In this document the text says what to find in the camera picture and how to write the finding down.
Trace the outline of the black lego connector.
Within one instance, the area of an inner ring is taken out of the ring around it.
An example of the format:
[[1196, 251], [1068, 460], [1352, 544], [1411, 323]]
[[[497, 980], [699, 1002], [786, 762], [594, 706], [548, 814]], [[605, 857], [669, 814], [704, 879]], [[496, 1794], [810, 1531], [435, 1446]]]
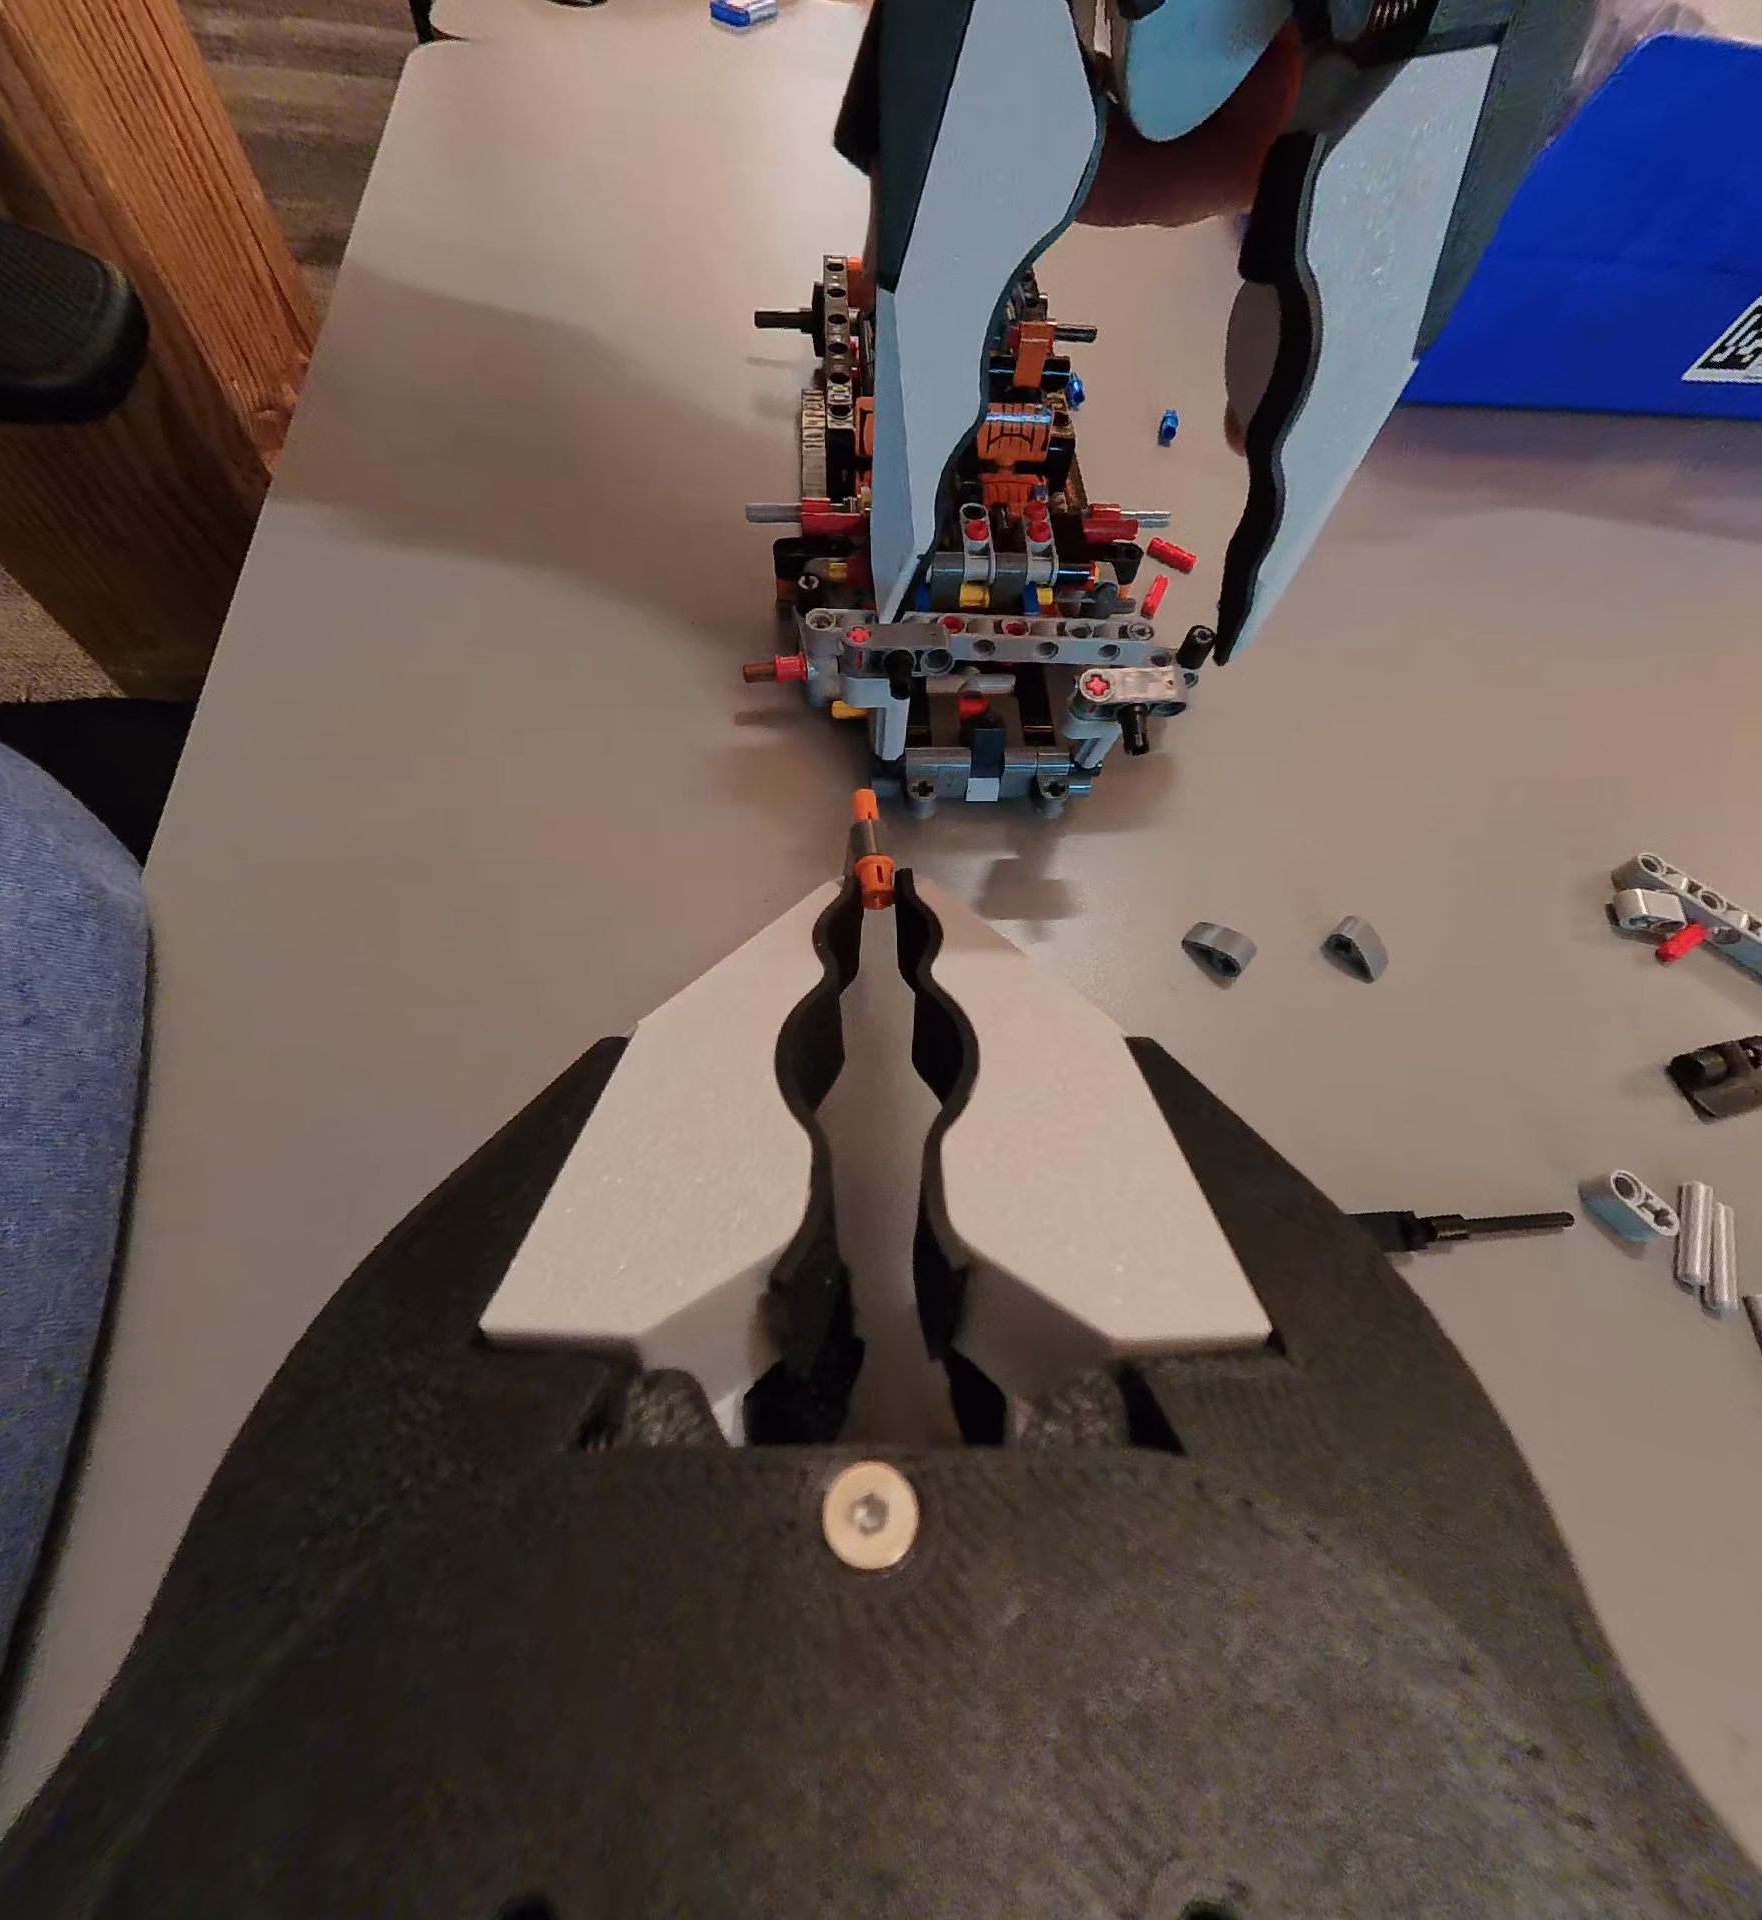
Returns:
[[1691, 1048], [1671, 1057], [1665, 1074], [1704, 1122], [1762, 1114], [1762, 1037]]

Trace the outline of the blue plastic bin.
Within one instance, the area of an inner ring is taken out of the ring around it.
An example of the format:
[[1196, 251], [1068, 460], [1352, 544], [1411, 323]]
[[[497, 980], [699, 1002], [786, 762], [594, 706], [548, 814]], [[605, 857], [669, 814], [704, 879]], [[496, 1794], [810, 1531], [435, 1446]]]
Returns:
[[1627, 53], [1540, 153], [1405, 398], [1762, 424], [1762, 43]]

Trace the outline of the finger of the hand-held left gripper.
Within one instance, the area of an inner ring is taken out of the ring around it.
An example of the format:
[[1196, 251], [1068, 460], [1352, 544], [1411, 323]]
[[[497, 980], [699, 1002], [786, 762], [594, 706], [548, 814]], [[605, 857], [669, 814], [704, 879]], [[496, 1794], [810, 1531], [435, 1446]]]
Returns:
[[1248, 499], [1226, 547], [1214, 658], [1301, 572], [1413, 370], [1497, 49], [1371, 69], [1311, 58], [1261, 165], [1226, 345]]
[[869, 564], [894, 620], [987, 407], [1009, 285], [1085, 198], [1103, 110], [1066, 3], [878, 6]]

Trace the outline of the black lego shaft piece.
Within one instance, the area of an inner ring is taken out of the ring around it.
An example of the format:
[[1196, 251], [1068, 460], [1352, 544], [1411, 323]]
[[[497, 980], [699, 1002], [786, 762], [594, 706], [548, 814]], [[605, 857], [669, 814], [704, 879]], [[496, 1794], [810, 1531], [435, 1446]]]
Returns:
[[1422, 1256], [1442, 1247], [1506, 1237], [1559, 1235], [1574, 1227], [1571, 1212], [1348, 1212], [1348, 1222], [1384, 1256]]

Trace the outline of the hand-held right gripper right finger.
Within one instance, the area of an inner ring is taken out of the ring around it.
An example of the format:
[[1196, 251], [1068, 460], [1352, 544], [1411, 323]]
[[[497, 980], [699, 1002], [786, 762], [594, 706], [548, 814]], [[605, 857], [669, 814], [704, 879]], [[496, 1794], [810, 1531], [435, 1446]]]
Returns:
[[1273, 1329], [1129, 1037], [987, 920], [895, 879], [921, 1157], [916, 1313], [937, 1362], [1035, 1403], [1085, 1372]]

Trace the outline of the person's left hand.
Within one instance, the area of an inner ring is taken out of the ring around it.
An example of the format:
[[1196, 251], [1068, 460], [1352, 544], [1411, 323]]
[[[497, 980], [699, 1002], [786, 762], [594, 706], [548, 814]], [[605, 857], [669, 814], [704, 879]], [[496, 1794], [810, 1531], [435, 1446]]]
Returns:
[[1226, 105], [1188, 134], [1154, 144], [1111, 110], [1075, 222], [1180, 228], [1250, 209], [1265, 159], [1298, 110], [1303, 70], [1301, 29], [1290, 18]]

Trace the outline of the long grey lego beam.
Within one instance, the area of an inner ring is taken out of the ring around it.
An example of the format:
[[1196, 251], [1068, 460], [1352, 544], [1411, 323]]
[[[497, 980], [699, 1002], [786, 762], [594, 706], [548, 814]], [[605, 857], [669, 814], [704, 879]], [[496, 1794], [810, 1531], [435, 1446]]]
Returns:
[[1710, 952], [1762, 984], [1762, 917], [1663, 856], [1637, 854], [1613, 872], [1605, 917], [1663, 966]]

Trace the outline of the person's blue sweater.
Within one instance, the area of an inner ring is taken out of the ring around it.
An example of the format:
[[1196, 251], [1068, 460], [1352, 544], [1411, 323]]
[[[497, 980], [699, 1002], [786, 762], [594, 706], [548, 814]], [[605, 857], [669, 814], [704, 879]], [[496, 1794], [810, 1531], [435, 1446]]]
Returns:
[[0, 1686], [95, 1372], [146, 966], [136, 857], [0, 745]]

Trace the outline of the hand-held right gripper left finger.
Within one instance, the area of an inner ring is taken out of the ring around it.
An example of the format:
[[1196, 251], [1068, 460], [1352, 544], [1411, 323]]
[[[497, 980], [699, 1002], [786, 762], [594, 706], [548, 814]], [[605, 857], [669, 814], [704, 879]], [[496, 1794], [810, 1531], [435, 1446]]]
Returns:
[[859, 928], [859, 885], [823, 883], [637, 1023], [480, 1316], [488, 1343], [743, 1403], [781, 1353], [777, 1262], [829, 1199], [814, 1114]]

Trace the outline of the partly built lego car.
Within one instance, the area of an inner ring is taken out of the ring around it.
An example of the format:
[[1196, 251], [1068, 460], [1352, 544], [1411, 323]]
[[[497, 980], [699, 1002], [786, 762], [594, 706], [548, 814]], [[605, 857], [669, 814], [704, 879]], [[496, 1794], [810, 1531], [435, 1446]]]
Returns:
[[776, 608], [794, 637], [742, 679], [799, 686], [812, 708], [864, 725], [869, 787], [919, 819], [1031, 804], [1054, 821], [1112, 753], [1144, 756], [1151, 728], [1188, 706], [1214, 632], [1175, 638], [1137, 613], [1155, 574], [1174, 583], [1144, 553], [1170, 517], [1085, 487], [1062, 387], [1097, 329], [1056, 318], [1034, 269], [1011, 283], [931, 559], [883, 620], [869, 564], [878, 327], [862, 260], [823, 257], [806, 306], [754, 323], [806, 335], [816, 366], [799, 398], [799, 496], [743, 509], [776, 535]]

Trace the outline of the light grey two-hole connector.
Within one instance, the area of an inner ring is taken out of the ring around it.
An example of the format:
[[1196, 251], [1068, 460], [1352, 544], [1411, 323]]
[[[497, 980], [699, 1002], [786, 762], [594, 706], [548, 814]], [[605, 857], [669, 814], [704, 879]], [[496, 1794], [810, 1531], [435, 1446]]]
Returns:
[[1578, 1195], [1583, 1211], [1627, 1245], [1671, 1241], [1680, 1232], [1680, 1214], [1671, 1199], [1628, 1169], [1589, 1177]]

